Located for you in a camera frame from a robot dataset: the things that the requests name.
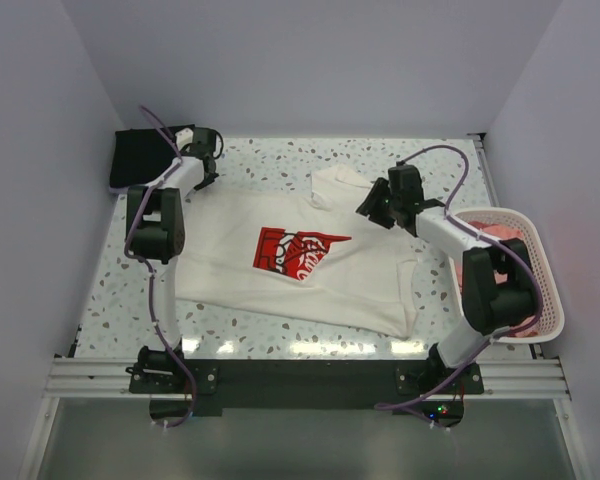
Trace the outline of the white t shirt red print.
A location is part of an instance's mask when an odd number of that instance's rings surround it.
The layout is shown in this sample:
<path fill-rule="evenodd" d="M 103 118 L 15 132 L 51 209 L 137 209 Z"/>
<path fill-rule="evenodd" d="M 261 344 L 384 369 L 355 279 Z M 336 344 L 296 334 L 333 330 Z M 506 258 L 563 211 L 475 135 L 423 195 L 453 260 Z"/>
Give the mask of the white t shirt red print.
<path fill-rule="evenodd" d="M 371 187 L 336 164 L 312 173 L 310 196 L 201 190 L 186 209 L 176 297 L 409 337 L 418 261 L 403 232 L 357 214 Z"/>

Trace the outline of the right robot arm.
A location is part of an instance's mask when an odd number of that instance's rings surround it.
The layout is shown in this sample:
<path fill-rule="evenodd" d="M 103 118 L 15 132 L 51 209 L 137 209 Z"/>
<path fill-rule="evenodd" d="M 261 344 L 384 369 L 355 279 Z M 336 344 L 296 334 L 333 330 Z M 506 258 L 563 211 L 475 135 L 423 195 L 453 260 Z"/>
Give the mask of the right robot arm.
<path fill-rule="evenodd" d="M 453 215 L 438 199 L 425 199 L 419 170 L 396 165 L 372 184 L 356 212 L 433 244 L 461 267 L 461 317 L 434 344 L 418 377 L 422 400 L 449 392 L 461 373 L 493 341 L 542 314 L 543 298 L 523 240 L 502 240 Z"/>

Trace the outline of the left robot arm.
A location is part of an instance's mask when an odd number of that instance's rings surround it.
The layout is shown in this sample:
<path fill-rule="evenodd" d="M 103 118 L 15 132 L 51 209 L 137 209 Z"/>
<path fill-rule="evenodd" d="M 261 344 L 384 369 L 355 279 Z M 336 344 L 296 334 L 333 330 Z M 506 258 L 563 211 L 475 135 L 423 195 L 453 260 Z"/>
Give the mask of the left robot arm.
<path fill-rule="evenodd" d="M 155 179 L 128 189 L 124 254 L 147 269 L 148 313 L 162 349 L 142 347 L 131 375 L 136 382 L 157 385 L 165 392 L 193 396 L 195 379 L 184 364 L 176 318 L 175 276 L 186 239 L 186 197 L 218 177 L 216 161 L 224 139 L 217 130 L 203 127 L 158 133 L 174 149 L 174 158 Z"/>

